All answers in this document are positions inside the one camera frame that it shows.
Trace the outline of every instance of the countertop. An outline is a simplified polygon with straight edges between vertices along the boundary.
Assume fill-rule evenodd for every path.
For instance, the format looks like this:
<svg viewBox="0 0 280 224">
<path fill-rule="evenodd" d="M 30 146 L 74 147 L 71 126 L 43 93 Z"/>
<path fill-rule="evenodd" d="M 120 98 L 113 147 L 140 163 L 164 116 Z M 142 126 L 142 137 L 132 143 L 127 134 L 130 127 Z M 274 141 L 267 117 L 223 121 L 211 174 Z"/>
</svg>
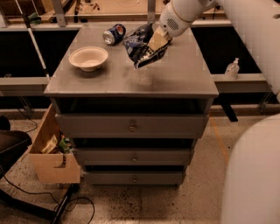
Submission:
<svg viewBox="0 0 280 224">
<path fill-rule="evenodd" d="M 191 29 L 175 38 L 165 56 L 136 70 L 122 43 L 106 45 L 102 33 L 114 22 L 84 24 L 45 89 L 49 97 L 141 96 L 216 97 L 218 90 Z M 123 22 L 127 32 L 144 22 Z M 95 72 L 72 66 L 69 55 L 83 46 L 99 46 L 108 51 L 108 60 Z"/>
</svg>

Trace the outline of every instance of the soda can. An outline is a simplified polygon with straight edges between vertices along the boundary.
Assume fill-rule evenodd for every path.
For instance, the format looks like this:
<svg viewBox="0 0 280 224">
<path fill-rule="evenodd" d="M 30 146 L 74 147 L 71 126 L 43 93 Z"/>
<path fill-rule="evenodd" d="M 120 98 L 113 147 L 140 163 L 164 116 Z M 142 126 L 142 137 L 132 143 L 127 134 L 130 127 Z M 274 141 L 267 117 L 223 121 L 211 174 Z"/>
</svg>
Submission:
<svg viewBox="0 0 280 224">
<path fill-rule="evenodd" d="M 126 29 L 123 24 L 116 24 L 103 33 L 103 39 L 109 46 L 115 45 L 123 40 Z"/>
</svg>

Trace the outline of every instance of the speckled floor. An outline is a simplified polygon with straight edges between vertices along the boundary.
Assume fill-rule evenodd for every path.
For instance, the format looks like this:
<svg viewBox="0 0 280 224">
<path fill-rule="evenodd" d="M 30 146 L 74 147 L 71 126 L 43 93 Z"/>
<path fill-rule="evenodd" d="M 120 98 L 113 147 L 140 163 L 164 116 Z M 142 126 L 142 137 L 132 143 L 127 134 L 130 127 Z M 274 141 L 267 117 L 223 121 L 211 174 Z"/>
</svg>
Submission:
<svg viewBox="0 0 280 224">
<path fill-rule="evenodd" d="M 221 201 L 228 158 L 236 140 L 252 124 L 260 121 L 255 108 L 237 113 L 239 122 L 212 110 L 203 137 L 195 147 L 184 184 L 170 187 L 96 187 L 82 182 L 75 197 L 87 197 L 94 202 L 96 224 L 216 224 L 220 223 Z M 40 123 L 40 117 L 34 122 Z M 10 117 L 12 130 L 31 130 L 34 123 L 21 115 Z M 29 132 L 32 137 L 37 130 Z M 38 181 L 28 154 L 23 155 L 6 174 L 8 180 L 28 192 L 50 192 L 59 200 L 67 186 L 46 185 Z M 56 203 L 49 195 L 29 195 L 12 187 L 3 178 L 0 188 L 13 197 L 54 209 Z M 61 223 L 88 223 L 93 206 L 84 199 L 72 202 L 64 212 Z M 0 223 L 49 223 L 28 213 L 7 207 L 0 200 Z"/>
</svg>

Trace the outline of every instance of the bowl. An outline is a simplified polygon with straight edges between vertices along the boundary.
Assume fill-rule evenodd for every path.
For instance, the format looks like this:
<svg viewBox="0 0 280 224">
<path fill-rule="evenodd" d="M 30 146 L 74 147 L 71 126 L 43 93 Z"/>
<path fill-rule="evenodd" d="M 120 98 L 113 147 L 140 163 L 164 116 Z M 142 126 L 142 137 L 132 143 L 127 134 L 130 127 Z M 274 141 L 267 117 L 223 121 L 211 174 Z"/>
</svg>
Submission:
<svg viewBox="0 0 280 224">
<path fill-rule="evenodd" d="M 108 52 L 97 46 L 86 46 L 70 54 L 69 62 L 85 72 L 99 69 L 108 58 Z"/>
</svg>

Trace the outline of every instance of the open cardboard box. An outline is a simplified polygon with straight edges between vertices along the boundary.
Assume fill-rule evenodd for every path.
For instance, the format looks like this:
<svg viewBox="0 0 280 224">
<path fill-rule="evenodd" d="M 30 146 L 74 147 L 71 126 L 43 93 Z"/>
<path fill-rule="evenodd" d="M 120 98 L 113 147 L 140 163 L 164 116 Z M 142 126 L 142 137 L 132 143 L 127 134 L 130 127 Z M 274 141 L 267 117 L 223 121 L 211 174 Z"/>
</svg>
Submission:
<svg viewBox="0 0 280 224">
<path fill-rule="evenodd" d="M 80 183 L 81 167 L 73 154 L 42 154 L 40 151 L 55 134 L 60 139 L 60 127 L 55 120 L 53 105 L 45 112 L 29 151 L 38 180 L 42 183 Z"/>
</svg>

